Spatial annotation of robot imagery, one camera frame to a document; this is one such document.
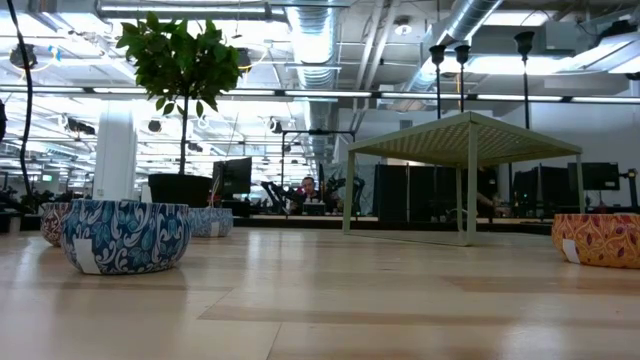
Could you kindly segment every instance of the white label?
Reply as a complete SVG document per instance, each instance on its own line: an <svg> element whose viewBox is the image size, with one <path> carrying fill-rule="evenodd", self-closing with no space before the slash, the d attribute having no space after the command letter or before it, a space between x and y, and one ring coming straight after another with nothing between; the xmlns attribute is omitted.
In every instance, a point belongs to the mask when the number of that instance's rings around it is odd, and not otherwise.
<svg viewBox="0 0 640 360"><path fill-rule="evenodd" d="M580 264L580 258L578 258L578 252L576 251L576 242L569 239L562 239L562 250L567 256L570 262L574 264Z"/></svg>
<svg viewBox="0 0 640 360"><path fill-rule="evenodd" d="M73 246L76 248L76 260L85 274L100 274L100 269L96 265L96 257L91 250L91 239L73 239Z"/></svg>
<svg viewBox="0 0 640 360"><path fill-rule="evenodd" d="M218 221L211 223L211 235L210 236L220 236L220 223Z"/></svg>

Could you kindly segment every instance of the blue and white patterned pot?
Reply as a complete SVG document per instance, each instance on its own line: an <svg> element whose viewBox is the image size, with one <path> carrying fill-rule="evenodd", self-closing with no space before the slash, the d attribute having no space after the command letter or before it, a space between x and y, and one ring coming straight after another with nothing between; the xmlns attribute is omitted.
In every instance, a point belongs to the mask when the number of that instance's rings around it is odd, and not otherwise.
<svg viewBox="0 0 640 360"><path fill-rule="evenodd" d="M139 274L171 268L191 230L187 205L75 200L62 224L67 259L87 274Z"/></svg>
<svg viewBox="0 0 640 360"><path fill-rule="evenodd" d="M189 223L194 237L224 237L233 228L231 209L191 208Z"/></svg>

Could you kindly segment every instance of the desk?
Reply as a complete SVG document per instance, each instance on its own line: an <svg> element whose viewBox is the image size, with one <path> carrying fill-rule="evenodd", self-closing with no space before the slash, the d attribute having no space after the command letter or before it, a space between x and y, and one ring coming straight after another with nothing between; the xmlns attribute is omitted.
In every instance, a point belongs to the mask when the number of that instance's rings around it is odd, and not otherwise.
<svg viewBox="0 0 640 360"><path fill-rule="evenodd" d="M349 145L347 164L347 194L353 194L356 154L368 154L410 160L456 168L458 231L462 227L462 169L477 169L504 163L546 159L575 155L578 164L578 197L584 209L582 187L582 149L500 120L465 112L442 120L432 121L409 129ZM477 171L468 172L467 232L460 243L445 245L471 245L476 232ZM351 207L345 201L343 231L351 230Z"/></svg>

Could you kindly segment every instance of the black planter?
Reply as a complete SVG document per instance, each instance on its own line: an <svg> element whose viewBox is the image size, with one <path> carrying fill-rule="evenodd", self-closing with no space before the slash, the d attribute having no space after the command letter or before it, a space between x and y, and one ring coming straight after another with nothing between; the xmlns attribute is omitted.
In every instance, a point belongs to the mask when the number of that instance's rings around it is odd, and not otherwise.
<svg viewBox="0 0 640 360"><path fill-rule="evenodd" d="M186 204L203 208L209 203L211 178L194 175L153 174L149 175L149 187L154 203Z"/></svg>

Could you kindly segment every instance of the table leg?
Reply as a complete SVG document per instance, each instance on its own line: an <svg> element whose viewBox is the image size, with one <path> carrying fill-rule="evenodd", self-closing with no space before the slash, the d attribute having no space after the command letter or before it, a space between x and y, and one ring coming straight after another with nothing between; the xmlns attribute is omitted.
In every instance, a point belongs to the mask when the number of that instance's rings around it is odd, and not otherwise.
<svg viewBox="0 0 640 360"><path fill-rule="evenodd" d="M456 202L457 202L457 222L458 231L464 231L462 228L462 168L456 168Z"/></svg>
<svg viewBox="0 0 640 360"><path fill-rule="evenodd" d="M582 180L582 156L576 155L576 171L578 173L578 204L580 204L580 214L584 214L586 204L584 201L584 184Z"/></svg>
<svg viewBox="0 0 640 360"><path fill-rule="evenodd" d="M478 126L469 124L469 167L467 189L467 245L476 234L476 210L478 193Z"/></svg>
<svg viewBox="0 0 640 360"><path fill-rule="evenodd" d="M349 151L347 161L347 191L344 198L344 209L342 218L342 231L348 233L351 230L351 208L353 205L353 178L356 167L356 153Z"/></svg>

